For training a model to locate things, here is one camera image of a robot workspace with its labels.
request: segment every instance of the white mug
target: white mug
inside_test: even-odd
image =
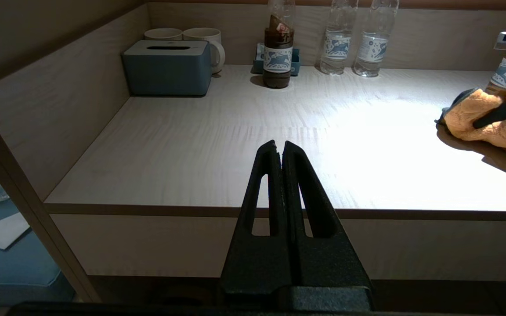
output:
[[[144,33],[146,40],[182,40],[183,31],[179,29],[151,29]]]
[[[184,40],[207,40],[210,43],[212,73],[220,72],[225,63],[225,50],[221,45],[221,32],[213,28],[194,28],[183,32]]]

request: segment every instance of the desk surface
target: desk surface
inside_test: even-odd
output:
[[[275,140],[282,152],[290,140],[341,217],[506,214],[506,153],[434,123],[490,72],[362,78],[302,67],[288,88],[270,90],[250,69],[225,66],[201,98],[130,98],[50,194],[49,211],[237,215],[257,148]]]

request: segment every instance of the white napkin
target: white napkin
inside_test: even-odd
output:
[[[29,227],[20,212],[0,220],[0,249],[7,249]]]

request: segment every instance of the blue tissue box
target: blue tissue box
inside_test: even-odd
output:
[[[203,96],[212,77],[210,47],[202,40],[139,40],[122,62],[135,96]]]
[[[263,73],[263,62],[264,56],[263,51],[265,45],[263,43],[257,44],[257,54],[255,54],[255,60],[253,60],[253,74]],[[292,66],[290,68],[290,76],[298,76],[300,72],[300,49],[293,48],[292,50]]]

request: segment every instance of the mug handle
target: mug handle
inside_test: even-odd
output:
[[[219,42],[212,41],[210,42],[212,46],[214,46],[220,56],[220,61],[216,65],[212,65],[212,73],[215,74],[217,72],[220,72],[221,68],[224,66],[225,63],[225,50]]]

